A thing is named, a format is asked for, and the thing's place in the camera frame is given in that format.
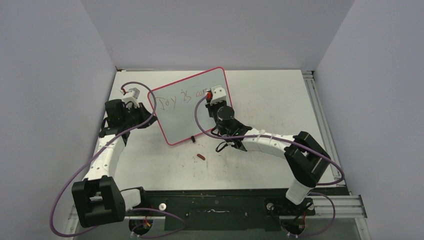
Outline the red marker cap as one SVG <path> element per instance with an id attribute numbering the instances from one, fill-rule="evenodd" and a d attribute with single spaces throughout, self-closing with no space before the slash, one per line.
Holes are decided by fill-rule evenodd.
<path id="1" fill-rule="evenodd" d="M 199 153 L 198 153 L 196 156 L 197 156 L 198 158 L 202 159 L 203 161 L 205 161 L 205 160 L 206 160 L 206 158 L 205 158 L 203 155 L 199 154 Z"/>

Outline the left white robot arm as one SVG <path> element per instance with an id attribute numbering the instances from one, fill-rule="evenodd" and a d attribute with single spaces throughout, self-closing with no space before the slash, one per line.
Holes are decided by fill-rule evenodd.
<path id="1" fill-rule="evenodd" d="M 138 216 L 149 210 L 149 201 L 142 196 L 144 189 L 120 190 L 114 175 L 130 136 L 129 129 L 145 129 L 157 117 L 135 97 L 109 100 L 105 111 L 98 138 L 100 154 L 90 162 L 83 179 L 74 182 L 71 188 L 78 219 L 84 228 L 121 222 L 129 210 Z"/>

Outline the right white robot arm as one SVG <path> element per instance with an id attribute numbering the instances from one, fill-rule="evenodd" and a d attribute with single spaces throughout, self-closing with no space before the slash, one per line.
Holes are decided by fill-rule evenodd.
<path id="1" fill-rule="evenodd" d="M 314 189 L 330 164 L 330 156 L 321 145 L 305 131 L 295 135 L 271 134 L 244 125 L 235 118 L 234 109 L 225 101 L 205 107 L 213 118 L 215 127 L 210 134 L 225 141 L 226 146 L 244 151 L 260 152 L 282 158 L 294 176 L 283 199 L 283 209 L 296 214 L 303 201 Z"/>

